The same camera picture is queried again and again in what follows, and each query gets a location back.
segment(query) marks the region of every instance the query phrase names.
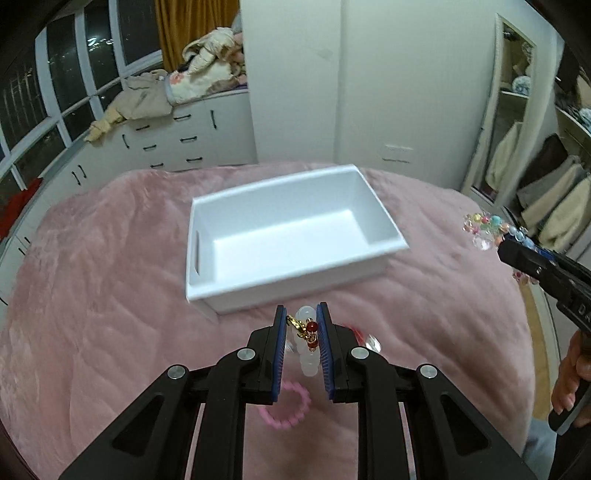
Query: window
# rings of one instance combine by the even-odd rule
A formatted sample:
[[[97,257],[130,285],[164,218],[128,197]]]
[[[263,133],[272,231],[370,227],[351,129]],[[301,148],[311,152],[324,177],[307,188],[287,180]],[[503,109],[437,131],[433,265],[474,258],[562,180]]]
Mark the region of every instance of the window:
[[[97,88],[119,76],[109,25],[108,0],[95,0],[85,10],[86,42]]]
[[[0,80],[0,123],[8,148],[13,148],[46,117],[32,46]]]
[[[125,62],[160,50],[154,0],[120,0],[118,5]]]
[[[4,178],[0,180],[0,218],[4,217],[4,211],[10,202],[10,199],[19,193],[17,181],[11,172],[7,172]]]
[[[65,147],[57,127],[54,127],[29,148],[15,162],[25,184],[30,185]]]
[[[76,50],[74,15],[47,26],[47,53],[57,103],[63,112],[86,96]]]
[[[92,109],[88,103],[64,117],[64,123],[72,140],[86,132],[94,120],[95,117],[92,115]]]
[[[111,31],[109,5],[117,6],[117,32]],[[153,0],[83,0],[73,11],[49,23],[0,77],[0,136],[6,141],[0,163],[7,171],[0,178],[0,215],[19,186],[30,185],[84,136],[100,106],[106,110],[122,91],[121,52],[125,76],[162,68],[154,54],[160,40]]]
[[[107,107],[121,91],[123,91],[121,84],[115,83],[112,87],[107,88],[103,93],[99,94],[99,100],[103,106],[103,110],[107,110]]]

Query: red bead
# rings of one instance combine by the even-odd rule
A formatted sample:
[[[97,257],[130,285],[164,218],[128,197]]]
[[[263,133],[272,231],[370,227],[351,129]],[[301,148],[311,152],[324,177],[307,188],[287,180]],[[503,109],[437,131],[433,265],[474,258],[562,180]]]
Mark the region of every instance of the red bead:
[[[310,333],[314,333],[318,331],[318,324],[314,321],[308,322],[308,324],[306,324],[306,330],[308,330],[308,332]]]

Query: light switch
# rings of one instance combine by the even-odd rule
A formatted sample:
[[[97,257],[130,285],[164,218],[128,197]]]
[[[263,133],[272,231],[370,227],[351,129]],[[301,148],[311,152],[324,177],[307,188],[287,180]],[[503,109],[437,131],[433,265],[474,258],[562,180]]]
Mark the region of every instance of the light switch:
[[[414,156],[413,152],[414,150],[410,147],[385,144],[382,149],[382,160],[411,163]]]

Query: white wall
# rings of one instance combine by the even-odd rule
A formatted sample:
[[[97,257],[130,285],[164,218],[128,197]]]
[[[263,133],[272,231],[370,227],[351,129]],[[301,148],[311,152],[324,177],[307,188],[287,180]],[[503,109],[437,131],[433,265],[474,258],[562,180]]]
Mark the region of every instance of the white wall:
[[[548,68],[556,34],[525,0],[242,0],[260,161],[336,160],[459,188],[490,94],[497,13]],[[411,162],[384,161],[385,144],[412,148]]]
[[[259,162],[332,161],[340,0],[242,0]]]

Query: metal screw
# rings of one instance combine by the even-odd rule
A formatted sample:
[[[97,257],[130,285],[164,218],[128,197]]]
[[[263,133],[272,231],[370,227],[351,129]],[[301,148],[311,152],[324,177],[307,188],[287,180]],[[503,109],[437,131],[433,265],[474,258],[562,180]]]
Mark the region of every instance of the metal screw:
[[[356,346],[353,348],[353,350],[351,350],[351,355],[353,355],[354,358],[363,360],[364,358],[369,357],[369,350],[363,348],[362,346]]]
[[[185,367],[181,367],[181,365],[175,365],[168,369],[167,375],[173,380],[178,380],[179,378],[183,378],[185,373],[187,373]]]
[[[437,368],[432,365],[423,365],[420,372],[426,378],[435,378],[437,376]]]
[[[238,350],[238,358],[240,360],[252,360],[255,358],[256,352],[252,348],[243,348]]]

